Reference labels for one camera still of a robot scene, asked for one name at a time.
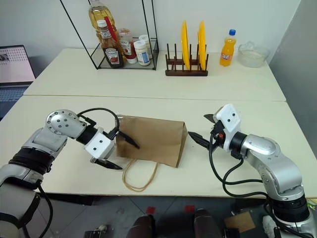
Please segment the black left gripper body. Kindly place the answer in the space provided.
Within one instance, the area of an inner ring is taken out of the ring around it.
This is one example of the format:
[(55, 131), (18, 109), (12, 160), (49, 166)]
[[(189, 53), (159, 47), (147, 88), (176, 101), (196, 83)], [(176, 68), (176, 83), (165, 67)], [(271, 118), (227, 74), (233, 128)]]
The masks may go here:
[(90, 162), (94, 163), (96, 159), (109, 159), (116, 149), (114, 138), (117, 132), (105, 133), (103, 128), (98, 128), (96, 134), (89, 141)]

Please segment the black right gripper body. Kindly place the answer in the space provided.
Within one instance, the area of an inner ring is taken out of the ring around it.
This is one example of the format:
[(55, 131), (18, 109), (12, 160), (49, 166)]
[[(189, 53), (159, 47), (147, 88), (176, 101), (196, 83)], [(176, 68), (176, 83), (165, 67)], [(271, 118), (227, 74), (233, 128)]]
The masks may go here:
[(211, 121), (214, 125), (211, 130), (210, 149), (216, 149), (217, 147), (223, 148), (225, 142), (224, 125), (219, 120), (215, 122), (212, 119)]

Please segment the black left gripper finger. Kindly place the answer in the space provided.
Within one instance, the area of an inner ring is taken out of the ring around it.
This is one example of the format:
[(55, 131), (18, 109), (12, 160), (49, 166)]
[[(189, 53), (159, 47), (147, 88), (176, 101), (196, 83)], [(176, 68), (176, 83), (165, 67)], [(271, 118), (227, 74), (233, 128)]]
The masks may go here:
[(130, 137), (129, 135), (127, 135), (126, 133), (124, 133), (124, 132), (122, 132), (122, 131), (119, 131), (119, 132), (118, 132), (118, 136), (123, 137), (123, 139), (124, 139), (127, 143), (133, 145), (135, 148), (137, 148), (137, 149), (140, 148), (140, 146), (134, 141), (134, 139), (133, 139), (132, 137)]
[(102, 167), (105, 167), (107, 169), (111, 169), (111, 170), (122, 170), (122, 167), (111, 162), (111, 161), (108, 161), (108, 160), (99, 160), (99, 159), (96, 159), (94, 161), (94, 164), (97, 164), (97, 165), (100, 165)]

